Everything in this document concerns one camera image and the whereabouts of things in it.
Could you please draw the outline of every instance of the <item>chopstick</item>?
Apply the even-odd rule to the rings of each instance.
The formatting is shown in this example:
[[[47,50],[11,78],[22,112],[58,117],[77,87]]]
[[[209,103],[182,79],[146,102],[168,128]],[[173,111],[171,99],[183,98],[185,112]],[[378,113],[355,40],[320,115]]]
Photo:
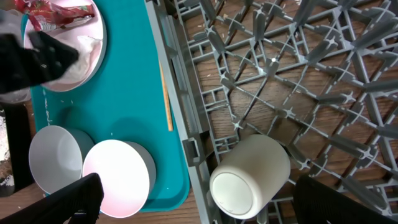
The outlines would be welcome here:
[[[160,64],[160,61],[159,61],[159,67],[160,67],[160,76],[162,77],[162,88],[163,88],[164,105],[166,107],[167,126],[169,127],[169,131],[173,131],[173,120],[170,109],[169,94],[167,93],[166,81],[164,79],[163,69],[162,65]]]

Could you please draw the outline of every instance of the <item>tray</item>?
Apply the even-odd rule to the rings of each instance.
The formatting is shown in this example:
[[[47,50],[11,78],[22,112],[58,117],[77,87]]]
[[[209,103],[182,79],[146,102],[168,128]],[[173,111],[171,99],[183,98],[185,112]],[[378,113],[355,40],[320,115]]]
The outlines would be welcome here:
[[[185,201],[190,185],[178,132],[167,129],[159,61],[144,1],[95,3],[108,32],[102,66],[72,91],[31,88],[36,129],[69,126],[87,132],[94,142],[118,139],[144,146],[155,160],[157,180],[141,211],[173,210]]]
[[[258,223],[297,222],[292,191],[304,174],[398,219],[396,1],[152,0],[146,7],[202,223],[245,222],[221,219],[208,181],[253,133],[279,141],[292,162]]]

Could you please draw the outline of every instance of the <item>ketchup packet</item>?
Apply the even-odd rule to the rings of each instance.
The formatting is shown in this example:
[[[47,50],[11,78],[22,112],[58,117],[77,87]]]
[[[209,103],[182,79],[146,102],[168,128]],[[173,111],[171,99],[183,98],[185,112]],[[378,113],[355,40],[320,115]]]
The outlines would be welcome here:
[[[95,17],[93,5],[61,7],[45,0],[14,1],[18,11],[28,14],[36,31],[74,27]]]

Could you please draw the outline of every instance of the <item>teal tray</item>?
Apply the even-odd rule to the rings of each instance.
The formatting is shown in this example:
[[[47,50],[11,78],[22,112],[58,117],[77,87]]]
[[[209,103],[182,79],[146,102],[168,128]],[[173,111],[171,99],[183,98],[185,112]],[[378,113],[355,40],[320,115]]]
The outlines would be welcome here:
[[[167,129],[159,61],[144,1],[95,3],[108,33],[102,66],[72,91],[33,87],[36,130],[48,125],[47,100],[51,125],[83,130],[95,143],[118,139],[144,146],[155,160],[157,178],[141,211],[173,210],[185,201],[190,184],[175,124],[174,131]]]

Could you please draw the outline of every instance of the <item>dish rack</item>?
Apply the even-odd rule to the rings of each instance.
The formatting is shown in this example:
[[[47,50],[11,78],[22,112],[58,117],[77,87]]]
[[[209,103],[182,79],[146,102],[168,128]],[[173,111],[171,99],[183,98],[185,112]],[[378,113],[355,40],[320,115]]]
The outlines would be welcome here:
[[[231,5],[239,10],[224,13]],[[221,214],[209,179],[252,133],[277,140],[294,168],[258,223],[297,222],[281,205],[304,173],[327,175],[333,189],[398,219],[396,0],[146,0],[146,8],[202,223],[245,222]],[[218,111],[230,132],[217,127]],[[344,171],[333,167],[336,154],[349,158]],[[372,167],[380,178],[358,175]]]

